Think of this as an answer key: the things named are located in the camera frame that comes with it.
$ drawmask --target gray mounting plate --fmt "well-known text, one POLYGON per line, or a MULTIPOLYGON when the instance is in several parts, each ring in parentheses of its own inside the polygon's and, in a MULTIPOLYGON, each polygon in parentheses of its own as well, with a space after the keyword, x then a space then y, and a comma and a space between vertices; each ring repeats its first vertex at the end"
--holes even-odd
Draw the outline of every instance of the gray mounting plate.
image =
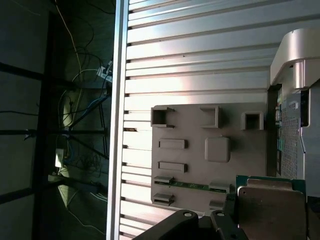
POLYGON ((152 108, 151 115, 153 203, 201 212, 220 209, 226 194, 203 190, 200 185, 227 192, 236 183, 236 175, 266 175, 264 103, 162 105, 152 108), (255 115, 248 117, 254 123, 243 122, 244 115, 255 115), (214 141, 206 144, 208 138, 221 137, 228 141, 218 141, 216 147, 214 141), (156 177, 169 177, 166 184, 170 178, 190 184, 158 184, 156 177))

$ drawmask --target metal mesh grille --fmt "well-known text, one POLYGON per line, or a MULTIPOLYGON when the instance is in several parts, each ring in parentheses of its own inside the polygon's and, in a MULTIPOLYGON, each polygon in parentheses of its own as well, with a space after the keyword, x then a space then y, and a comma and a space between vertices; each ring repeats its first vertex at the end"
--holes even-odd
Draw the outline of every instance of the metal mesh grille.
MULTIPOLYGON (((292 103, 288 108, 295 108, 296 103, 292 103)), ((282 162, 281 175, 284 178, 297 178, 297 156, 299 138, 299 118, 287 116, 287 109, 282 109, 282 162)))

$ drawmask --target square plastic bracket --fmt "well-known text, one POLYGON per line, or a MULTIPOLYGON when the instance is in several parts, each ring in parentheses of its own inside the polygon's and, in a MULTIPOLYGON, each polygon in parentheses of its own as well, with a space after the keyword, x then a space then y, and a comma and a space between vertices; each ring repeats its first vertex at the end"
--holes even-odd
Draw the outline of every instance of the square plastic bracket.
POLYGON ((167 113, 175 110, 169 107, 155 106, 151 108, 151 127, 155 128, 174 128, 173 125, 167 124, 167 113))
POLYGON ((264 113, 262 111, 243 112, 241 130, 264 130, 264 113))
POLYGON ((217 129, 221 127, 220 123, 220 114, 219 114, 219 107, 218 106, 201 106, 200 110, 206 112, 208 114, 213 115, 212 124, 209 125, 202 125, 201 128, 203 129, 217 129))

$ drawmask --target slotted metal panel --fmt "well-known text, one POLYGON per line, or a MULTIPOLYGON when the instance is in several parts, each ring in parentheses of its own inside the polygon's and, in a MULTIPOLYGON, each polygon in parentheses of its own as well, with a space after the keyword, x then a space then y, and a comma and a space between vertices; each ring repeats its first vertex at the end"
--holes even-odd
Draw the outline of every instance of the slotted metal panel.
POLYGON ((318 0, 117 0, 107 239, 176 210, 151 204, 151 107, 266 103, 283 36, 319 26, 318 0))
POLYGON ((293 102, 282 109, 282 131, 283 151, 281 158, 281 176, 287 179, 296 179, 298 170, 298 140, 300 119, 287 115, 287 108, 295 108, 297 103, 293 102))

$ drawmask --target black metal frame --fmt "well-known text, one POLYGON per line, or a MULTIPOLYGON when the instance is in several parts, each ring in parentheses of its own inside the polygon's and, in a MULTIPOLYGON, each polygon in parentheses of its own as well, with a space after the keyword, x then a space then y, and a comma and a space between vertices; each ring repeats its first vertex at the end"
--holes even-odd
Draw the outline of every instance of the black metal frame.
POLYGON ((54 29, 54 14, 49 14, 48 21, 48 34, 47 34, 47 49, 45 57, 45 67, 44 74, 32 72, 26 69, 22 69, 16 66, 8 65, 0 62, 0 72, 13 74, 16 76, 26 77, 31 80, 41 81, 40 90, 40 102, 39 102, 39 112, 38 112, 38 124, 37 129, 22 129, 22 130, 0 130, 0 135, 25 135, 25 140, 28 138, 36 137, 35 149, 34 149, 34 159, 33 159, 33 169, 30 187, 25 189, 9 192, 0 195, 0 204, 5 204, 14 200, 18 200, 30 195, 34 195, 33 204, 33 220, 32 220, 32 239, 38 240, 39 236, 39 226, 41 224, 41 211, 42 211, 42 198, 43 192, 47 189, 57 187, 59 185, 67 185, 70 187, 78 188, 80 190, 92 193, 98 193, 100 191, 99 185, 84 183, 72 178, 65 178, 62 176, 50 176, 51 179, 48 180, 48 173, 45 173, 45 163, 46 163, 46 142, 48 135, 63 135, 69 140, 73 140, 93 151, 97 155, 109 159, 107 154, 107 129, 103 121, 103 112, 101 104, 107 99, 107 97, 98 100, 92 107, 88 108, 85 113, 80 116, 76 121, 74 121, 68 129, 64 130, 49 130, 49 109, 51 100, 51 92, 56 88, 68 88, 76 89, 77 86, 70 81, 66 81, 59 78, 52 77, 51 66, 53 57, 53 29, 54 29), (78 124, 82 119, 84 119, 88 114, 90 114, 94 109, 99 107, 101 127, 100 130, 73 130, 73 127, 78 124), (103 148, 104 153, 94 149, 88 144, 82 142, 75 135, 91 134, 91 135, 103 135, 103 148))

